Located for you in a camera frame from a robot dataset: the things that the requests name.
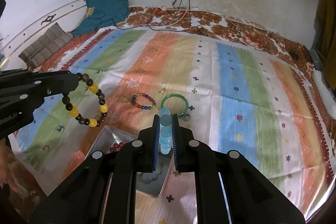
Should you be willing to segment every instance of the striped blanket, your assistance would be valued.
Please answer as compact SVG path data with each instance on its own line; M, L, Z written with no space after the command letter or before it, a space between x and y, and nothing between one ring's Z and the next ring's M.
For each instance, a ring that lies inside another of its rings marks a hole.
M188 99L191 115L181 126L213 150L239 150L306 218L329 193L335 170L330 138L310 84L282 60L225 39L141 28L101 29L58 54L41 71L88 73L105 94L105 124L137 135L151 126L159 108L135 108L132 95L146 93L160 104L179 93ZM70 98L84 117L100 116L85 84ZM178 100L167 106L179 111ZM85 158L101 127L80 125L65 110L62 95L47 97L34 117L16 139L48 194ZM193 174L172 170L159 198L137 193L136 223L194 223L196 215Z

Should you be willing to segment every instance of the green bangle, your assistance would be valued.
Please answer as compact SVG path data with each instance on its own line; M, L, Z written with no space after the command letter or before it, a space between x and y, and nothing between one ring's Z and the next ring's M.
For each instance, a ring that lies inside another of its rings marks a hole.
M187 113L187 111L188 111L189 103L188 103L188 100L187 100L184 96L182 96L181 94L178 94L178 93L172 93L172 94L167 95L167 96L166 96L165 98L163 98L162 101L161 101L161 108L164 108L163 104L165 103L165 101L166 101L167 99L169 99L169 98L172 98L172 97L178 97L178 98L181 98L181 99L183 99L183 101L185 102L185 109L184 109L184 111L183 111L182 113L178 114L179 117L184 116L184 115Z

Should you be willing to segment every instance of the multicolored beaded bracelet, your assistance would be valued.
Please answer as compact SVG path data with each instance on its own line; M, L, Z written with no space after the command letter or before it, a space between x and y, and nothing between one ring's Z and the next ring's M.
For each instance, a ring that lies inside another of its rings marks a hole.
M77 108L70 103L70 98L68 97L69 93L63 93L62 102L63 104L65 104L65 108L69 112L69 114L73 116L80 124L85 124L89 127L98 127L100 126L101 122L104 122L105 117L107 116L108 107L104 100L105 95L103 94L103 92L101 92L101 90L93 82L93 80L90 79L88 74L85 73L82 75L81 73L76 73L76 75L79 81L82 80L84 83L86 83L86 85L89 87L89 90L98 96L101 111L101 117L99 118L99 121L97 121L96 119L88 119L82 117L82 115L78 112Z
M150 100L152 102L152 106L142 106L142 105L139 105L135 99L137 98L137 96L142 96L142 97L145 97L147 98L148 100ZM155 103L155 100L150 97L149 95L145 94L145 93L137 93L137 94L134 94L133 97L132 97L132 104L137 107L137 108L141 108L141 109L153 109L155 106L156 106L156 103Z

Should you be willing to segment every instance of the blue stripe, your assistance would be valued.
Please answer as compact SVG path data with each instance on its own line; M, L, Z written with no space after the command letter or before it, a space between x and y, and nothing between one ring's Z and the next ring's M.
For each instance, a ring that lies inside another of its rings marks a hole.
M89 67L90 64L98 58L110 45L113 44L119 37L121 37L127 31L118 30L109 33L105 36L100 42L98 42L90 51L88 51L83 57L81 57L77 62L75 62L72 68L69 70L72 73L82 72L85 68ZM16 136L17 142L21 150L26 150L29 146L31 146L35 135L37 134L40 126L44 122L44 120L50 115L51 110L55 106L55 104L62 100L63 95L58 94L51 97L45 98L45 102L43 105L34 111L35 123L32 122L29 125L23 127L18 135Z
M258 167L254 105L250 103L251 95L241 60L235 47L217 43L217 49L222 96L218 151L237 150Z

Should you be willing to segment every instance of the brown curtain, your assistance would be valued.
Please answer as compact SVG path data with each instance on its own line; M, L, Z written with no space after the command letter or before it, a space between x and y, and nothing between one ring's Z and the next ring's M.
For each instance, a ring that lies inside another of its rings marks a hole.
M316 21L323 30L317 46L322 62L323 75L330 87L336 89L336 0L320 0Z

